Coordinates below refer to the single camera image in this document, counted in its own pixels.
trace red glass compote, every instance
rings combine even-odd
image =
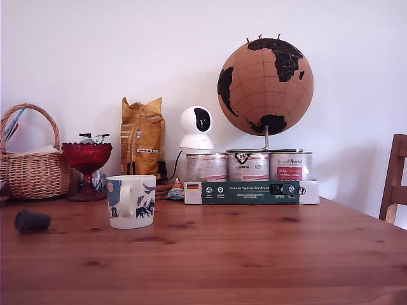
[[[83,174],[81,191],[70,197],[71,201],[96,201],[106,198],[106,192],[98,193],[92,184],[92,173],[109,159],[112,145],[96,143],[62,143],[62,152],[73,168]]]

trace tin can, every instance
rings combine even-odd
[[[266,152],[228,154],[229,181],[268,181],[270,157]]]
[[[225,182],[228,178],[227,154],[187,154],[186,176],[188,182]]]
[[[312,180],[312,152],[271,153],[270,178],[276,181]]]

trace table surface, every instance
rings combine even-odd
[[[18,234],[23,207],[51,215]],[[106,201],[1,208],[1,304],[407,304],[407,232],[316,206],[156,203],[154,223],[109,227]]]

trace security camera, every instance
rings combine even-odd
[[[212,115],[200,106],[183,112],[181,126],[185,136],[179,147],[184,154],[207,154],[214,148],[208,133],[212,130]]]

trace white mug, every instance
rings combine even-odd
[[[135,229],[153,223],[155,176],[112,176],[106,180],[107,206],[111,227]]]

